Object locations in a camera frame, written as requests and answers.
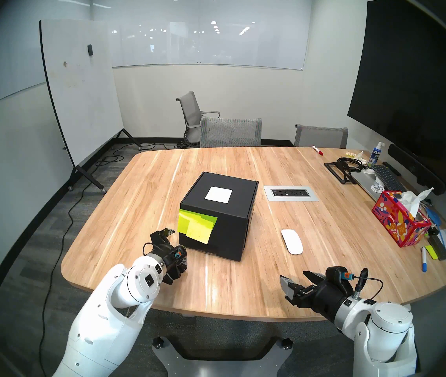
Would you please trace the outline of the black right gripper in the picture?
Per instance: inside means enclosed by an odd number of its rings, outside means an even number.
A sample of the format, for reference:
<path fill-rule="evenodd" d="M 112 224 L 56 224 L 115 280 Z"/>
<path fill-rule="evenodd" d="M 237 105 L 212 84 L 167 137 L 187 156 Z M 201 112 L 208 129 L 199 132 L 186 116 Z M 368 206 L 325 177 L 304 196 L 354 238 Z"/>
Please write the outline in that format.
<path fill-rule="evenodd" d="M 331 266 L 325 275 L 312 271 L 303 271 L 304 276 L 313 285 L 302 287 L 291 279 L 280 275 L 280 285 L 285 297 L 292 305 L 299 308 L 310 308 L 329 321 L 335 316 L 344 301 L 354 294 L 354 289 L 347 279 L 342 279 L 343 273 L 348 273 L 344 266 Z"/>

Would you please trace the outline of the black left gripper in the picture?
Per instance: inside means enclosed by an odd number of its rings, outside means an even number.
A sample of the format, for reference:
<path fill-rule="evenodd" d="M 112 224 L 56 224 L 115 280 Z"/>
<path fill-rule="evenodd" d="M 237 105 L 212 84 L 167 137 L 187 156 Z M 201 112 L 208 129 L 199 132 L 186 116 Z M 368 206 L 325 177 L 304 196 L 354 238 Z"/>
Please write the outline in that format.
<path fill-rule="evenodd" d="M 168 237 L 174 234 L 173 229 L 163 229 L 150 235 L 153 246 L 150 255 L 160 264 L 162 282 L 172 284 L 187 270 L 187 251 L 183 245 L 171 245 Z"/>

